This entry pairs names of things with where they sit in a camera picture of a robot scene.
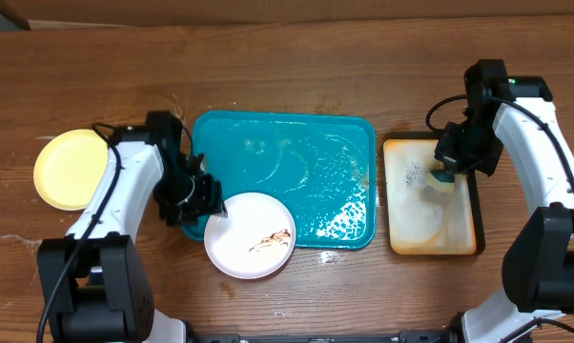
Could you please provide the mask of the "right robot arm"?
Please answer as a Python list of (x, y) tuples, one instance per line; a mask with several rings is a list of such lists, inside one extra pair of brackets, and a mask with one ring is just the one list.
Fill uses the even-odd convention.
[(553, 95), (540, 76), (510, 76), (501, 59), (481, 59), (463, 76), (462, 123), (437, 132), (426, 175), (440, 192), (459, 174), (492, 175), (510, 155), (529, 219), (505, 254), (502, 287), (480, 306), (457, 315), (447, 342), (528, 342), (552, 325), (574, 333), (561, 317), (574, 315), (574, 155), (560, 130)]

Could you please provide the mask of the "yellow plate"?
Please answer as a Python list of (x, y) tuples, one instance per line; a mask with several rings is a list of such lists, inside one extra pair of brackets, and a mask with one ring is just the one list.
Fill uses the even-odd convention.
[(108, 163), (108, 147), (93, 130), (73, 130), (53, 138), (39, 153), (33, 182), (39, 196), (62, 211), (85, 209)]

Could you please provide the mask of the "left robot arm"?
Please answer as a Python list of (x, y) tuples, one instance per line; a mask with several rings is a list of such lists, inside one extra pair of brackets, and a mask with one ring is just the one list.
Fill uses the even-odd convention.
[(190, 133), (170, 111), (142, 125), (92, 124), (108, 146), (108, 164), (89, 206), (62, 238), (37, 251), (45, 307), (36, 339), (56, 342), (197, 342), (192, 326), (158, 310), (135, 247), (150, 199), (169, 226), (227, 213), (221, 184), (203, 154), (185, 154)]

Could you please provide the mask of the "green yellow sponge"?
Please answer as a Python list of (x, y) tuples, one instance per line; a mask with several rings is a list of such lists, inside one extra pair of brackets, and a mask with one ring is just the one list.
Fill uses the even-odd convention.
[(456, 187), (456, 177), (451, 171), (435, 169), (425, 176), (426, 183), (438, 192), (453, 193)]

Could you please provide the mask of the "white plate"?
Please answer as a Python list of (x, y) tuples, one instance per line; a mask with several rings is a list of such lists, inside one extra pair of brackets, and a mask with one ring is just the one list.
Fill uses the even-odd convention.
[(279, 271), (297, 239), (289, 210), (259, 192), (234, 195), (225, 205), (227, 214), (210, 216), (204, 231), (204, 247), (212, 263), (238, 279), (259, 279)]

